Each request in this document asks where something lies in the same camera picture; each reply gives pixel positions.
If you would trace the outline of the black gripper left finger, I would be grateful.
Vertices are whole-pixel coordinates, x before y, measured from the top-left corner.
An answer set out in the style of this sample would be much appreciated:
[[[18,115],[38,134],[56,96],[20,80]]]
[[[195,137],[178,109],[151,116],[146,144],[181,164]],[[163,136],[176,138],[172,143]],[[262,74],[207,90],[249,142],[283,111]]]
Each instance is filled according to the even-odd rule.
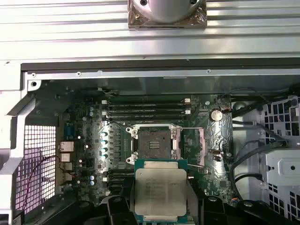
[[[118,195],[109,195],[96,206],[76,200],[68,193],[55,197],[25,215],[26,225],[135,225],[130,209],[134,199],[134,179],[125,179]]]

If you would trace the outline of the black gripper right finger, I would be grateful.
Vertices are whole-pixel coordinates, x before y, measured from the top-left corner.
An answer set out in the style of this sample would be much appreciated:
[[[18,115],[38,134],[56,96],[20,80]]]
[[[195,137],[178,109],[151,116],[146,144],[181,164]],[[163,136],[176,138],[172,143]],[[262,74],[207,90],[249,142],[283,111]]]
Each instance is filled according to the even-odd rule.
[[[292,225],[270,208],[243,200],[233,207],[216,196],[207,196],[196,180],[187,181],[187,208],[196,225]]]

